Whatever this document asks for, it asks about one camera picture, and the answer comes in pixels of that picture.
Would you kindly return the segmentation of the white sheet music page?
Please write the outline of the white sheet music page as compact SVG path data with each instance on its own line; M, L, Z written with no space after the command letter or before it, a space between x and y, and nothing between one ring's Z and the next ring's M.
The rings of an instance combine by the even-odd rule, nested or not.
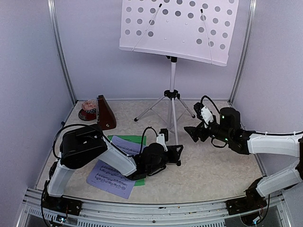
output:
M108 138L112 140L113 136L114 135L110 135ZM146 137L135 135L118 135L118 137L133 143L138 143L140 145L142 142L143 146L146 145ZM145 185L144 179L135 181L135 184L126 184L119 181L119 178L115 178L115 173L111 172L109 166L100 160L95 164L94 168L88 175L86 182L96 188L117 195L124 199L129 198L135 186Z

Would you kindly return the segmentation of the white perforated music stand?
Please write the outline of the white perforated music stand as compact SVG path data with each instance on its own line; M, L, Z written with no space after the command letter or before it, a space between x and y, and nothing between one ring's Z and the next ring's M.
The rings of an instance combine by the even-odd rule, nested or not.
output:
M178 59L229 64L239 6L238 0L124 0L119 48L168 56L173 91Z

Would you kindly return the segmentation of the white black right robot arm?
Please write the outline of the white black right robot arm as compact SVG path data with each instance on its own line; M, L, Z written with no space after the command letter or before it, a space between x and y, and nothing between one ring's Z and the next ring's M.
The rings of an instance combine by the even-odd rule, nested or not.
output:
M194 142L204 142L207 139L219 140L232 151L242 154L277 154L295 157L297 160L270 176L255 180L246 190L242 199L242 206L252 210L261 198L269 194L292 187L303 181L303 134L293 133L267 133L247 131L241 128L240 112L231 107L220 110L220 121L207 106L196 103L194 111L201 123L196 127L187 126L185 131Z

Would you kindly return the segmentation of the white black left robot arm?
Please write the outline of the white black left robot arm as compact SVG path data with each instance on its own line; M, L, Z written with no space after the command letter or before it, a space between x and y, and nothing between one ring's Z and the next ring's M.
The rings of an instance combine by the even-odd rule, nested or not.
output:
M72 124L59 132L62 141L56 161L45 182L47 201L56 210L66 206L65 188L74 172L91 162L98 162L116 170L127 180L138 181L165 170L168 164L181 165L183 145L167 145L166 129L156 133L156 141L148 146L140 144L139 151L127 154L112 142L97 124Z

